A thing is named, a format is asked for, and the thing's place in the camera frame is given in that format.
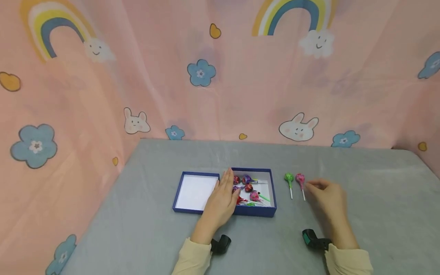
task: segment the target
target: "green lollipop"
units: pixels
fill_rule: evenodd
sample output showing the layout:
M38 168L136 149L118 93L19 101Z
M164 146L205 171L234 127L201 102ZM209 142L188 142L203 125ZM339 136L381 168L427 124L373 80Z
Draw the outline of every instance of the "green lollipop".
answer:
M291 173L286 173L284 175L284 179L289 183L290 199L293 200L293 196L292 196L292 181L293 181L294 177L293 177L293 175Z

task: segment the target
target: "cartoon bunny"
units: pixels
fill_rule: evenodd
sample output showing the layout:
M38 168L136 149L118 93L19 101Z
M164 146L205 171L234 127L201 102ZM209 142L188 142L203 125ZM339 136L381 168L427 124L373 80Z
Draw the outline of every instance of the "cartoon bunny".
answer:
M147 133L151 130L147 123L147 115L144 112L140 112L139 116L132 116L130 108L124 108L125 124L124 128L127 134L136 134L137 132Z
M307 123L302 123L304 113L297 114L292 120L283 122L279 126L279 132L288 139L294 141L306 141L313 137L313 128L318 124L317 117Z

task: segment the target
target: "blue flower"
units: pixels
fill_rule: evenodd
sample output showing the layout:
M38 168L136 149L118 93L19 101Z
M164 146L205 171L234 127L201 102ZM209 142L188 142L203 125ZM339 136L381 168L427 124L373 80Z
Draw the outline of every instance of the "blue flower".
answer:
M17 161L25 161L32 169L43 166L57 152L55 131L50 125L27 125L20 129L18 136L21 141L11 146L11 156Z
M171 128L165 129L165 133L170 140L182 140L185 136L185 132L175 125L171 126Z
M440 51L434 52L425 62L425 67L418 73L418 78L430 78L440 70Z
M206 87L211 84L211 78L216 75L216 68L204 59L199 59L197 64L189 64L187 70L191 76L191 84L194 86Z
M55 249L54 260L50 263L48 268L46 268L46 275L59 275L61 270L67 264L70 256L75 250L77 246L75 242L77 241L77 237L72 234L67 239L60 243L58 247Z
M332 147L345 147L349 148L356 142L360 140L360 135L356 134L355 131L346 131L344 134L336 134L333 137Z

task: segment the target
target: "left hand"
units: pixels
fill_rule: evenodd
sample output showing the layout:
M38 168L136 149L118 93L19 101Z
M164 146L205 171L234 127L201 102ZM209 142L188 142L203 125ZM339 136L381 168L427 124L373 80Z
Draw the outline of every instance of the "left hand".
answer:
M215 232L224 225L234 213L240 189L232 193L234 172L231 168L217 181L213 192L206 202L205 210L197 222L191 241L210 244Z

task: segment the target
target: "pink fabric backdrop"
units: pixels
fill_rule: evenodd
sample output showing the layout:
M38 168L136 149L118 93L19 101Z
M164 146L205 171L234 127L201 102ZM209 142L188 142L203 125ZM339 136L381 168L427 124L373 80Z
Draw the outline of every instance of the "pink fabric backdrop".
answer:
M1 3L5 274L59 275L139 138L395 147L440 175L439 1Z

